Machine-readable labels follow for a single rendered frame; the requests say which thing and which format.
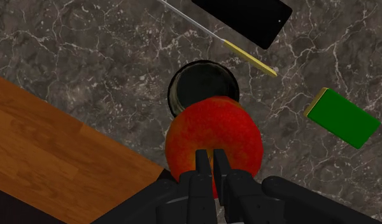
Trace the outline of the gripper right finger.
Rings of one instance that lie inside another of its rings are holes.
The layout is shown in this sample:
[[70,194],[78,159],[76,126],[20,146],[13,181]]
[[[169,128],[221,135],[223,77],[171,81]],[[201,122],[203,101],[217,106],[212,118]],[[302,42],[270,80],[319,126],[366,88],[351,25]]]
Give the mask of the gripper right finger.
[[213,151],[213,172],[229,223],[382,224],[279,176],[257,183],[249,172],[232,169],[223,149]]

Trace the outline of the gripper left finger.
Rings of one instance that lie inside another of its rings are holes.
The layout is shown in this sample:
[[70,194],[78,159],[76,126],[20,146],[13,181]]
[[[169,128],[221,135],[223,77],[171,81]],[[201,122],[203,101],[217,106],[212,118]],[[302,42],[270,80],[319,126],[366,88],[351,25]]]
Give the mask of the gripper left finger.
[[156,180],[92,224],[217,224],[207,151],[195,152],[195,170],[179,183]]

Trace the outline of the red apple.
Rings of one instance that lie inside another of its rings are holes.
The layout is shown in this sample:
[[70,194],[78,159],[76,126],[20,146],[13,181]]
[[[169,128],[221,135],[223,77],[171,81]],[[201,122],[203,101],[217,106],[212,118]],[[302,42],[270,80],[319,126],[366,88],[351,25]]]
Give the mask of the red apple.
[[258,127],[237,101],[215,96],[192,104],[172,122],[166,135],[165,155],[176,181],[195,169],[195,151],[206,150],[213,164],[213,150],[223,149],[230,166],[255,176],[264,148]]

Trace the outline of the black cup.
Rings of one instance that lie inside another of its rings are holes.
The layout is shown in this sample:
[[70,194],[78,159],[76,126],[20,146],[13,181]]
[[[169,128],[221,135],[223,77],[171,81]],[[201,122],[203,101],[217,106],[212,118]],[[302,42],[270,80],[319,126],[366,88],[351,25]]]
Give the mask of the black cup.
[[167,103],[176,117],[190,105],[213,96],[239,101],[239,85],[225,66],[210,60],[197,60],[181,67],[172,77]]

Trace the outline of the green and yellow sponge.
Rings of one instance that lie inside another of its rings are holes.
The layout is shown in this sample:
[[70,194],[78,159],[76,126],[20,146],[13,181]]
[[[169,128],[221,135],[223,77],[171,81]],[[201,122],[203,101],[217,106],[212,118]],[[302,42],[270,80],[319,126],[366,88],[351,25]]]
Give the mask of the green and yellow sponge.
[[381,124],[377,118],[327,87],[315,96],[304,116],[356,149],[361,148]]

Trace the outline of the black tablet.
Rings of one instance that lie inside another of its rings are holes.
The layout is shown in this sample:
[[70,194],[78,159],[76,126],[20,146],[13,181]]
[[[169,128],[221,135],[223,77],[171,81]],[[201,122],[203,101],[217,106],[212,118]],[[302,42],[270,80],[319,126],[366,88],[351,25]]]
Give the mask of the black tablet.
[[280,0],[191,0],[262,49],[268,49],[290,18]]

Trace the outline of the yellow-handled knife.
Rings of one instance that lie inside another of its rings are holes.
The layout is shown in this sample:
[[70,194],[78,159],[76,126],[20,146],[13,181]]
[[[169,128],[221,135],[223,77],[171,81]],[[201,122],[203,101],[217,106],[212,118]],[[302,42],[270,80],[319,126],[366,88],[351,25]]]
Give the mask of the yellow-handled knife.
[[175,8],[174,6],[170,5],[168,2],[166,2],[164,0],[157,0],[157,1],[162,3],[164,6],[168,7],[170,10],[172,10],[177,15],[181,16],[182,18],[184,18],[185,20],[187,20],[191,24],[200,28],[200,30],[204,31],[209,36],[219,40],[223,44],[223,46],[226,46],[228,49],[232,50],[234,53],[241,56],[244,60],[247,60],[251,65],[253,65],[257,69],[261,70],[265,74],[268,74],[269,76],[277,77],[277,73],[275,70],[271,69],[269,66],[265,65],[263,62],[256,59],[254,56],[245,52],[244,50],[242,50],[238,46],[234,45],[230,41],[227,41],[226,39],[223,39],[223,38],[217,36],[214,32],[211,32],[210,30],[208,30],[207,28],[205,28],[204,26],[202,26],[201,24],[199,24],[198,22],[196,22],[195,20],[193,20],[192,18],[190,18],[189,16],[187,16],[186,14],[184,14],[183,12],[181,12],[180,10]]

